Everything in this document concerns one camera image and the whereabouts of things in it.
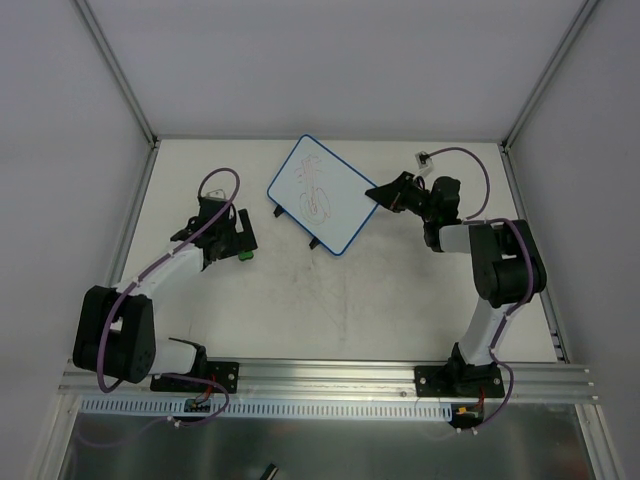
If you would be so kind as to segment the green bone shaped eraser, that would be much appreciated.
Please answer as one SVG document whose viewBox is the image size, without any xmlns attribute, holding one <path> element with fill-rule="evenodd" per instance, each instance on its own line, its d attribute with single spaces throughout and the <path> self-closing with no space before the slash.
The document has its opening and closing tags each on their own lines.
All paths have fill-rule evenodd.
<svg viewBox="0 0 640 480">
<path fill-rule="evenodd" d="M 238 254 L 238 259 L 240 261 L 248 261 L 248 260 L 252 260 L 253 258 L 254 258 L 253 251 L 244 251 Z"/>
</svg>

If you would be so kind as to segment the blue framed whiteboard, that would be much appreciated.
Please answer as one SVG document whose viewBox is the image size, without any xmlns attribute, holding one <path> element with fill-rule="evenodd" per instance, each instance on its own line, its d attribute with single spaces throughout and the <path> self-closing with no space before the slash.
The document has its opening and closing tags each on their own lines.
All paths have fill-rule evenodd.
<svg viewBox="0 0 640 480">
<path fill-rule="evenodd" d="M 343 255 L 369 221 L 375 184 L 305 134 L 267 188 L 267 197 L 335 256 Z"/>
</svg>

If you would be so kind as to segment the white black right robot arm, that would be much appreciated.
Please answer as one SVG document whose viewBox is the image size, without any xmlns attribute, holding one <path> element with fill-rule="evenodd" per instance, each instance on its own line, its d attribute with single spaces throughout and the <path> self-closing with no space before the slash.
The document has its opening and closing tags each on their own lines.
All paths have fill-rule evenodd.
<svg viewBox="0 0 640 480">
<path fill-rule="evenodd" d="M 546 287 L 546 270 L 524 220 L 462 221 L 461 182 L 442 176 L 426 189 L 404 172 L 365 195 L 393 212 L 409 211 L 423 221 L 424 241 L 436 253 L 467 254 L 478 302 L 463 338 L 446 364 L 425 378 L 434 388 L 470 395 L 499 367 L 496 350 L 509 318 Z"/>
</svg>

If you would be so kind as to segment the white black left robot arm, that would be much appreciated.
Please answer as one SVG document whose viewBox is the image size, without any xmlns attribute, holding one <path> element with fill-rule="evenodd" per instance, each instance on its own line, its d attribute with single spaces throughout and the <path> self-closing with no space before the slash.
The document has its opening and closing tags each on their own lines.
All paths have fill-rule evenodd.
<svg viewBox="0 0 640 480">
<path fill-rule="evenodd" d="M 217 261 L 251 259 L 258 245 L 246 209 L 203 196 L 198 203 L 198 214 L 171 236 L 159 258 L 128 280 L 86 292 L 72 353 L 75 367 L 118 383 L 174 374 L 188 390 L 211 378 L 206 348 L 177 338 L 160 340 L 155 314 L 177 287 Z"/>
</svg>

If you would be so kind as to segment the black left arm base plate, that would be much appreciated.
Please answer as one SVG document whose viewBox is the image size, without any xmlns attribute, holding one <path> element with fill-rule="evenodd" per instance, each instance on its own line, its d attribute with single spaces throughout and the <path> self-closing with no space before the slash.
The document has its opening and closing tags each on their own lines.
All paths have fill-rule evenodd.
<svg viewBox="0 0 640 480">
<path fill-rule="evenodd" d="M 203 380 L 213 381 L 221 385 L 229 394 L 235 394 L 239 380 L 238 362 L 207 360 L 203 365 L 194 367 L 189 373 L 180 374 L 174 378 L 173 374 L 153 376 L 150 390 L 161 393 L 204 393 L 209 384 Z"/>
</svg>

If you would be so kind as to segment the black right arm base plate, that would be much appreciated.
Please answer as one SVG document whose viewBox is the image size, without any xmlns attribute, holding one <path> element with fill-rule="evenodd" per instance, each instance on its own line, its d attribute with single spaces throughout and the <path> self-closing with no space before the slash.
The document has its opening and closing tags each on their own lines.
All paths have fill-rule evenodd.
<svg viewBox="0 0 640 480">
<path fill-rule="evenodd" d="M 419 365 L 414 368 L 416 394 L 421 398 L 486 398 L 505 395 L 499 367 L 495 363 L 466 366 L 455 370 L 451 365 Z"/>
</svg>

